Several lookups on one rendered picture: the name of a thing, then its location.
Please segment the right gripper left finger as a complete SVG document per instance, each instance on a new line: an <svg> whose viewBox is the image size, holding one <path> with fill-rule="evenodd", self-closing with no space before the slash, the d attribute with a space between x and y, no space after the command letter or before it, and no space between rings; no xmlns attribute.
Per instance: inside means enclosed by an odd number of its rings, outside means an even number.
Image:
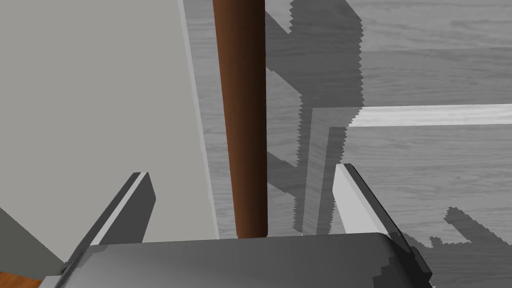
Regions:
<svg viewBox="0 0 512 288"><path fill-rule="evenodd" d="M155 203L149 173L132 173L72 252L68 263L89 246L142 243Z"/></svg>

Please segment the brown wooden table leg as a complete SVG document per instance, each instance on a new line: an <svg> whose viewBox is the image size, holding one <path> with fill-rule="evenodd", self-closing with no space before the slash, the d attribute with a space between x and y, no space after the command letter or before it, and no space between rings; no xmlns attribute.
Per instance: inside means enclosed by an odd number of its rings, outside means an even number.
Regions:
<svg viewBox="0 0 512 288"><path fill-rule="evenodd" d="M212 0L236 234L268 235L265 0Z"/></svg>

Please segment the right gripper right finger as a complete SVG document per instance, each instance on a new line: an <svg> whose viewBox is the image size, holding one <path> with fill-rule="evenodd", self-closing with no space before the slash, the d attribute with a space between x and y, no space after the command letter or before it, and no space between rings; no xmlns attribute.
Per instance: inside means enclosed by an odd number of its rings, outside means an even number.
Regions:
<svg viewBox="0 0 512 288"><path fill-rule="evenodd" d="M380 233L407 253L412 251L401 230L352 164L336 165L332 193L347 234Z"/></svg>

